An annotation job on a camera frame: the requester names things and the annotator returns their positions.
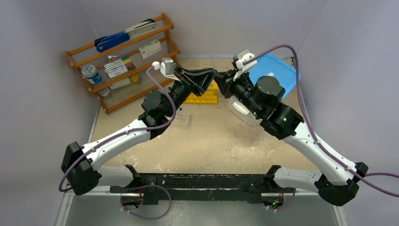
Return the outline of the yellow test tube rack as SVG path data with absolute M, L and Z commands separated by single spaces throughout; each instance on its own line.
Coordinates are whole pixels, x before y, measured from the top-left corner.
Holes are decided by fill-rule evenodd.
M 200 97 L 191 93 L 184 102 L 185 104 L 197 105 L 217 105 L 218 104 L 218 86 L 216 82 L 211 82 L 208 90 Z

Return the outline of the white plastic bin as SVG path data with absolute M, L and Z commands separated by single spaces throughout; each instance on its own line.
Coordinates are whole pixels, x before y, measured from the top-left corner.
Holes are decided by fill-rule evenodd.
M 235 96 L 229 98 L 228 108 L 233 114 L 249 126 L 256 127 L 260 125 L 262 121 L 261 119 L 256 119 L 255 115 L 252 114 Z

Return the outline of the white green box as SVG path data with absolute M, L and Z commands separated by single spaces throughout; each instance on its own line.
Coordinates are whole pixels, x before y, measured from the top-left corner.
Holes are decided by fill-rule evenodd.
M 141 46 L 138 50 L 142 58 L 146 59 L 162 50 L 161 42 L 159 40 L 153 40 Z

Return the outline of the blue plastic lid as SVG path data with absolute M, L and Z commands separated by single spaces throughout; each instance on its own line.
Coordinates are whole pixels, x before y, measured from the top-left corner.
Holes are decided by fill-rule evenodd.
M 271 53 L 257 59 L 257 64 L 249 71 L 249 78 L 254 85 L 260 77 L 266 75 L 275 77 L 285 89 L 282 100 L 296 86 L 295 68 Z

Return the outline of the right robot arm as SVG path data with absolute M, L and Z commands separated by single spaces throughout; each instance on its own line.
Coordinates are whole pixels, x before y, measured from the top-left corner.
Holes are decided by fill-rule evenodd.
M 215 76 L 223 96 L 236 97 L 251 115 L 261 120 L 260 126 L 267 133 L 298 150 L 318 168 L 305 171 L 272 166 L 264 179 L 265 188 L 271 192 L 288 187 L 315 192 L 335 206 L 354 199 L 359 179 L 351 171 L 364 176 L 368 166 L 346 159 L 321 138 L 313 137 L 304 118 L 281 101 L 285 89 L 275 77 L 262 76 L 253 84 L 248 73 L 237 79 L 234 75 L 235 70 L 229 70 Z

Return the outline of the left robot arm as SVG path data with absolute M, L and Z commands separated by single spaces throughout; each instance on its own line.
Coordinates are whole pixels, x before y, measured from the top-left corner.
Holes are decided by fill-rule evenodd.
M 187 97 L 191 93 L 204 94 L 217 74 L 212 68 L 185 70 L 177 67 L 173 86 L 166 91 L 157 83 L 159 89 L 145 95 L 144 112 L 137 119 L 97 141 L 69 144 L 61 164 L 63 176 L 58 190 L 73 190 L 76 195 L 82 195 L 97 186 L 118 186 L 130 193 L 136 192 L 140 188 L 140 179 L 133 175 L 132 167 L 106 167 L 105 163 L 129 148 L 161 135 Z

